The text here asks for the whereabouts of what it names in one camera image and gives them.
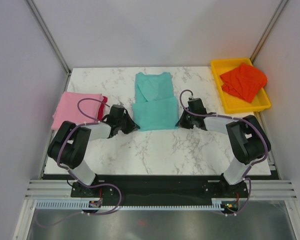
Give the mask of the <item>teal t shirt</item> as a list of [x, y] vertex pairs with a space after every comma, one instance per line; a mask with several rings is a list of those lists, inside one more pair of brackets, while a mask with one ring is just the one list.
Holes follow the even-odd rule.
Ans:
[[137, 73], [132, 111], [134, 122], [142, 132], [176, 129], [179, 109], [171, 74]]

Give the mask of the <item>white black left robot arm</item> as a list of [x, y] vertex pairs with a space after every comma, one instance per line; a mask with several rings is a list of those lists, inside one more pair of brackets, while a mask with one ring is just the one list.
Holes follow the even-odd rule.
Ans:
[[57, 165], [82, 184], [82, 191], [89, 197], [96, 196], [100, 185], [96, 173], [85, 161], [88, 143], [110, 139], [118, 132], [125, 135], [140, 129], [128, 111], [121, 105], [112, 105], [109, 114], [91, 123], [75, 124], [64, 121], [48, 146], [47, 155]]

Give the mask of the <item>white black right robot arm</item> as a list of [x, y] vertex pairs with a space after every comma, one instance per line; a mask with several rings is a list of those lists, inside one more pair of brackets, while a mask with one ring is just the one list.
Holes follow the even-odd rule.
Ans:
[[218, 115], [207, 112], [200, 98], [190, 98], [188, 106], [176, 126], [184, 129], [194, 127], [203, 131], [218, 132], [227, 135], [234, 155], [227, 170], [221, 175], [219, 191], [225, 197], [237, 191], [237, 184], [242, 182], [254, 163], [267, 158], [271, 143], [254, 115], [243, 118]]

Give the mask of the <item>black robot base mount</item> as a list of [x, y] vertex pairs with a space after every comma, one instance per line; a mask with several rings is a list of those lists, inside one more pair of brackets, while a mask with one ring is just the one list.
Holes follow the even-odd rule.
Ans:
[[248, 197], [245, 182], [226, 185], [221, 176], [195, 175], [99, 175], [87, 188], [72, 184], [71, 197], [101, 197], [109, 205], [194, 205], [208, 204], [212, 199]]

